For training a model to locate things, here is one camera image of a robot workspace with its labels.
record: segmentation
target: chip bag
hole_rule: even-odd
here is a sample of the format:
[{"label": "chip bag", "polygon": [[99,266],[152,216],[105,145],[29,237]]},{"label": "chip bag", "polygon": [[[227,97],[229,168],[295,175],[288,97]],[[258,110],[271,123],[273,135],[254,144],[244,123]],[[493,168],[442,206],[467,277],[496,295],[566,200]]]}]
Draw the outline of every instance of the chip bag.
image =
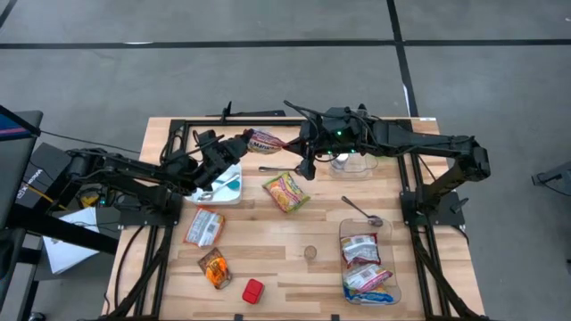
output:
[{"label": "chip bag", "polygon": [[389,294],[389,292],[380,284],[377,288],[364,292],[358,293],[354,290],[349,290],[349,288],[343,285],[343,294],[345,299],[350,303],[355,304],[387,304],[394,303],[394,297]]},{"label": "chip bag", "polygon": [[393,272],[377,264],[367,264],[352,268],[343,273],[343,283],[356,293],[364,293],[377,288],[393,276]]},{"label": "chip bag", "polygon": [[381,264],[376,233],[342,237],[341,250],[343,259],[347,262],[347,268],[350,268],[355,263]]},{"label": "chip bag", "polygon": [[232,280],[228,264],[218,248],[212,249],[206,256],[199,259],[198,266],[218,290],[224,288]]},{"label": "chip bag", "polygon": [[257,152],[262,154],[272,154],[279,152],[286,143],[281,139],[273,136],[265,130],[250,129],[252,137],[248,141],[248,152]]},{"label": "chip bag", "polygon": [[220,236],[224,222],[225,219],[220,214],[198,208],[184,242],[198,247],[213,245]]}]

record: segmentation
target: metal spoon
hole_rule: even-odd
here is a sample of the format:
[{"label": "metal spoon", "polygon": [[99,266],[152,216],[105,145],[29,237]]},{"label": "metal spoon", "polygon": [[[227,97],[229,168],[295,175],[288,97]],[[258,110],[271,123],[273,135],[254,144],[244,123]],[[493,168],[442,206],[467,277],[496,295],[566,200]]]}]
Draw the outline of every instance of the metal spoon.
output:
[{"label": "metal spoon", "polygon": [[368,223],[370,225],[372,225],[372,226],[382,226],[383,225],[383,220],[380,217],[378,217],[377,215],[369,215],[369,214],[365,213],[362,209],[358,208],[357,205],[355,205],[353,202],[349,201],[349,199],[347,197],[341,196],[341,201],[346,202],[347,204],[351,205],[351,207],[353,207],[354,209],[361,212],[361,214],[366,216],[368,219]]},{"label": "metal spoon", "polygon": [[240,174],[239,173],[235,173],[231,178],[229,178],[226,182],[220,184],[220,186],[216,187],[216,189],[212,192],[204,192],[202,193],[199,197],[198,197],[198,201],[210,201],[213,197],[214,194],[219,192],[222,188],[226,187],[226,185],[234,182],[235,180],[237,180],[238,178],[240,178]]},{"label": "metal spoon", "polygon": [[260,172],[267,172],[267,171],[293,171],[297,175],[301,175],[302,172],[300,171],[300,167],[296,166],[294,169],[281,169],[281,168],[269,168],[265,166],[258,167]]}]

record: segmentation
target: food package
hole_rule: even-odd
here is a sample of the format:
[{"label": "food package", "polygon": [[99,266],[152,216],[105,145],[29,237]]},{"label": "food package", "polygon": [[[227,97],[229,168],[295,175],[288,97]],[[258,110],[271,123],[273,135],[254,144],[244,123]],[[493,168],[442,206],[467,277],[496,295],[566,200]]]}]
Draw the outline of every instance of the food package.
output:
[{"label": "food package", "polygon": [[225,219],[220,214],[198,208],[184,242],[198,247],[213,245],[222,231],[224,222]]},{"label": "food package", "polygon": [[265,130],[250,129],[252,137],[248,142],[248,152],[272,154],[282,150],[286,143]]},{"label": "food package", "polygon": [[347,262],[347,268],[350,268],[355,263],[381,264],[376,233],[342,237],[341,250],[343,259]]},{"label": "food package", "polygon": [[218,290],[224,288],[232,280],[228,264],[218,248],[212,249],[206,256],[199,259],[198,266]]},{"label": "food package", "polygon": [[289,172],[272,178],[264,184],[263,187],[269,192],[277,206],[285,213],[299,209],[310,199],[310,197],[297,186],[292,176],[289,175]]},{"label": "food package", "polygon": [[351,291],[364,293],[377,288],[391,276],[393,276],[393,272],[378,264],[371,263],[344,272],[343,283]]},{"label": "food package", "polygon": [[377,288],[364,292],[358,293],[343,285],[343,294],[345,299],[351,303],[356,304],[386,304],[394,303],[394,297],[389,294],[389,292],[383,287],[382,284],[377,286]]}]

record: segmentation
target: wooden table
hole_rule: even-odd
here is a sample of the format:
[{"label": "wooden table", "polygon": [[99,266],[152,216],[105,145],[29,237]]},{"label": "wooden table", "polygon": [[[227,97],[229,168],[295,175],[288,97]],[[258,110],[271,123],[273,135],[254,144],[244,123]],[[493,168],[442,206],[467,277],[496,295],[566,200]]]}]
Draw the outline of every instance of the wooden table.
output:
[{"label": "wooden table", "polygon": [[[170,121],[170,118],[149,119],[141,161],[158,163]],[[417,132],[439,132],[435,119],[411,119],[411,122]],[[209,128],[194,129],[201,132]],[[218,135],[225,134],[226,137],[243,130],[240,127],[212,129]],[[299,131],[298,127],[267,129],[284,141],[293,139]],[[188,145],[189,149],[193,147],[194,143]],[[425,156],[423,159],[437,176],[448,168],[443,158]],[[294,167],[300,160],[299,156],[289,152],[273,155],[249,153],[241,159],[244,175],[242,201],[237,205],[216,208],[228,220],[217,246],[228,260],[234,275],[230,285],[223,290],[214,289],[196,264],[208,250],[200,250],[182,242],[196,211],[192,203],[186,203],[180,223],[174,229],[161,320],[233,319],[236,313],[243,314],[244,319],[328,320],[332,314],[340,315],[342,320],[424,319],[410,232],[402,222],[398,199],[401,179],[396,159],[379,158],[372,177],[366,181],[334,180],[328,174],[328,164],[316,162],[318,171],[315,180],[306,181],[294,176],[301,189],[311,196],[311,200],[300,210],[285,214],[277,209],[261,188],[276,173],[260,173],[258,167]],[[408,156],[406,161],[411,167]],[[431,182],[426,171],[423,171],[423,176],[425,182]],[[414,186],[414,178],[410,179],[411,186]],[[355,306],[345,301],[340,277],[339,223],[346,218],[361,218],[361,214],[343,203],[340,200],[342,195],[367,213],[392,222],[396,277],[402,291],[398,304],[372,308]],[[107,291],[111,302],[120,257],[136,229],[131,227],[121,234]],[[468,306],[483,314],[466,240],[450,227],[437,226],[434,230],[445,276]],[[120,299],[127,295],[140,276],[148,231],[147,227],[140,233],[128,252],[120,276]],[[318,255],[312,262],[303,257],[304,248],[308,245],[313,245],[318,250]],[[250,278],[266,285],[261,302],[257,305],[242,301],[242,292]],[[434,312],[438,313],[440,309],[432,277],[429,277],[429,283]],[[151,310],[154,279],[149,285],[145,314]]]}]

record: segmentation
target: clear plastic container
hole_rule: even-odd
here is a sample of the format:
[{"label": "clear plastic container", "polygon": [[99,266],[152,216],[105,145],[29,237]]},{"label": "clear plastic container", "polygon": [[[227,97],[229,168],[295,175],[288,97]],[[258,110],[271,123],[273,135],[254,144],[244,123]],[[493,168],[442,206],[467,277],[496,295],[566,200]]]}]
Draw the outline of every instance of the clear plastic container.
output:
[{"label": "clear plastic container", "polygon": [[329,175],[336,179],[363,180],[373,177],[378,160],[371,155],[358,153],[341,154],[331,161]]},{"label": "clear plastic container", "polygon": [[[360,305],[367,305],[367,306],[384,306],[384,305],[392,305],[396,304],[401,300],[401,288],[397,284],[397,274],[396,268],[394,265],[394,256],[393,256],[393,246],[391,244],[391,238],[393,235],[393,226],[391,222],[383,219],[382,226],[372,226],[368,223],[366,218],[348,218],[341,222],[339,226],[339,238],[352,235],[365,235],[365,234],[377,234],[377,248],[378,254],[381,258],[381,265],[393,272],[393,276],[389,277],[386,281],[383,282],[383,287],[385,290],[393,297],[392,302],[362,302],[359,300],[349,300],[348,302],[352,304],[360,304]],[[341,257],[341,275],[343,278],[343,274],[347,271],[347,264],[343,259],[343,254],[339,253]]]}]

